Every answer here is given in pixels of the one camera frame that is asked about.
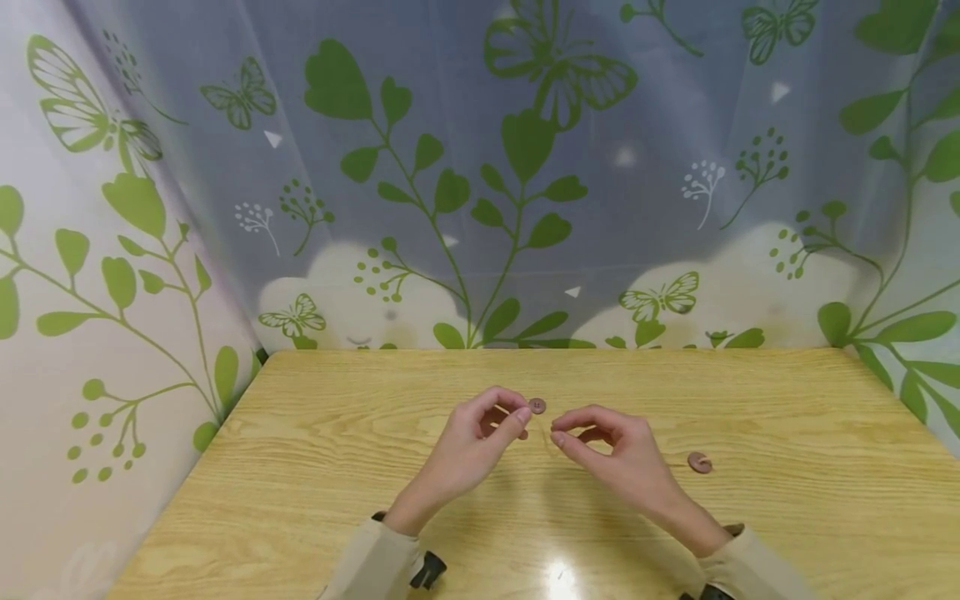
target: curtain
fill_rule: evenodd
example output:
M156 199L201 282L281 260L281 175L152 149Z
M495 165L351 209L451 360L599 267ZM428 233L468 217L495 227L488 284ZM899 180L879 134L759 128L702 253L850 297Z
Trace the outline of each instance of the curtain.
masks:
M258 346L833 346L960 455L958 0L8 4L0 519L124 522L17 552L0 593L98 597ZM104 366L170 366L141 305L193 412L73 483L85 398L149 393ZM46 490L85 504L25 508ZM85 547L99 579L57 592Z

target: wood grain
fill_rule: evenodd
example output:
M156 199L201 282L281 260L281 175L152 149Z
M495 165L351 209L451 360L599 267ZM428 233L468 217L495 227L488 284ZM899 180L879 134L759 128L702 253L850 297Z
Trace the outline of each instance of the wood grain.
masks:
M109 598L312 600L451 406L492 384L548 410L424 532L449 565L433 597L675 600L701 585L680 546L546 440L591 402L647 416L691 495L750 523L824 598L960 590L958 463L839 350L399 350L275 354ZM693 450L713 473L685 465Z

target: small round button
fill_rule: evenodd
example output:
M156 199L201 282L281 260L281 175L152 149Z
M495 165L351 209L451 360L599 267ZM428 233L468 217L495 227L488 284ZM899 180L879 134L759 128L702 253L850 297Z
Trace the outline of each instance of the small round button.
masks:
M530 400L530 410L535 415L542 415L546 412L546 401L543 398L532 398Z

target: butterfly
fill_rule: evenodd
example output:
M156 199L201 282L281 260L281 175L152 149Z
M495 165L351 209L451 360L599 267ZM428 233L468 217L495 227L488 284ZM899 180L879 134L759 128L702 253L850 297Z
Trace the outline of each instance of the butterfly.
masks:
M200 93L217 110L227 113L227 120L238 130L248 130L251 110L271 115L276 112L276 97L266 87L263 70L254 57L247 57L240 65L240 91L219 85L201 85Z
M636 72L624 62L577 50L592 41L567 43L573 10L560 24L560 0L511 0L516 16L494 20L484 39L484 61L497 77L542 76L534 110L559 131L579 121L583 103L605 110L636 86Z
M268 327L279 327L288 338L303 337L303 328L315 331L326 329L326 319L317 314L317 304L307 294L297 296L290 310L278 313L263 313L257 320Z
M628 290L620 294L620 305L627 310L634 311L634 321L637 323L654 321L661 310L669 310L679 315L685 315L693 310L697 299L693 297L692 292L700 286L700 274L696 271L690 271L677 277L677 280L666 288L665 285L659 292L650 290L648 292L635 292Z
M820 0L790 0L786 13L776 14L762 7L743 12L743 35L750 40L750 62L763 64L774 53L777 42L786 37L791 46L799 46L813 33L816 19L810 10Z
M143 161L163 156L150 127L143 121L121 118L119 110L111 113L76 61L50 39L30 38L27 67L34 81L53 94L40 100L40 109L68 151L80 153L103 146L109 152L115 145L124 169L132 175L146 175Z

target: white triangle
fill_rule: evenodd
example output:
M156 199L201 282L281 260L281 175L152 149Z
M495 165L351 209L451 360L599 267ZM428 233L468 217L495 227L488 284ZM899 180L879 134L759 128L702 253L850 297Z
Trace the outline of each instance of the white triangle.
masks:
M270 145L274 148L279 146L280 142L283 141L283 136L278 133L264 131L263 134L267 136L267 141L269 141Z
M773 88L770 90L770 100L773 104L776 104L783 99L783 96L786 96L790 93L790 87L786 84L781 84L780 82L774 83Z

